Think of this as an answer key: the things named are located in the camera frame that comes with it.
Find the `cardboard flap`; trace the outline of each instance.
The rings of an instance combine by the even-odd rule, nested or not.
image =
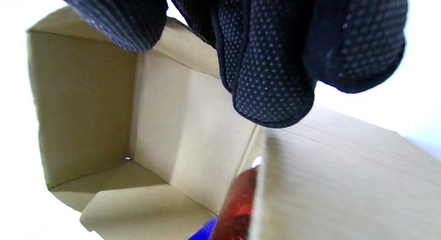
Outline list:
[[[111,43],[109,38],[82,20],[71,8],[60,8],[30,27],[29,32],[53,33]]]
[[[113,176],[118,166],[85,177],[74,179],[52,188],[52,194],[66,206],[82,211],[84,207],[101,191],[104,184]]]
[[[105,35],[91,27],[68,7],[49,14],[29,28],[29,31],[111,43]],[[153,47],[153,51],[159,52],[195,71],[220,78],[216,50],[205,44],[198,36],[174,18],[167,19],[161,39]]]
[[[106,240],[185,240],[214,217],[136,162],[123,165],[103,189],[80,221]]]
[[[317,124],[305,130],[307,122]],[[398,134],[324,108],[301,123],[267,132],[250,240],[439,239],[440,163]]]

